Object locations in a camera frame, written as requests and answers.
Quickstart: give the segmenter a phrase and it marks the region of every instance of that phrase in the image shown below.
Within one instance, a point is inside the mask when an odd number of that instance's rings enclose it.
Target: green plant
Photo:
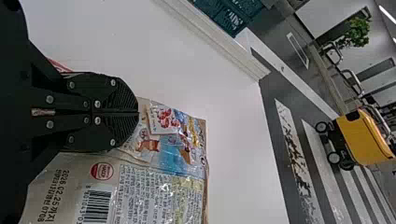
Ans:
[[[369,43],[370,20],[356,17],[349,21],[350,29],[335,44],[339,49],[363,48]]]

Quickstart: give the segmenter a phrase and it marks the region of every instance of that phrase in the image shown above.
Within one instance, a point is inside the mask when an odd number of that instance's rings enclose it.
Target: red logo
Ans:
[[[113,174],[113,166],[107,162],[98,162],[91,168],[91,175],[97,180],[108,180]]]

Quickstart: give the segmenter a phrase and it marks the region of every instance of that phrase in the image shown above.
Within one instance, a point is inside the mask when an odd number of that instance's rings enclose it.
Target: product label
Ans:
[[[107,162],[98,162],[91,168],[91,175],[97,180],[108,180],[113,173],[113,167]]]
[[[115,224],[201,223],[204,182],[120,166]]]

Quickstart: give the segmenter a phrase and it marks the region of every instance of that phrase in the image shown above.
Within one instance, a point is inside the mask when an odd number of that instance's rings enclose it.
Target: food image on package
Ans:
[[[205,121],[138,98],[122,147],[60,153],[29,186],[21,224],[207,224]]]

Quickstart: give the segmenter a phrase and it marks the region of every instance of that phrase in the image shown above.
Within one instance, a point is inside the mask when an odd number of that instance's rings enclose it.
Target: yellow cart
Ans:
[[[396,156],[395,138],[376,108],[365,105],[332,122],[319,122],[316,131],[335,151],[327,154],[330,164],[350,171],[356,164],[372,165]]]

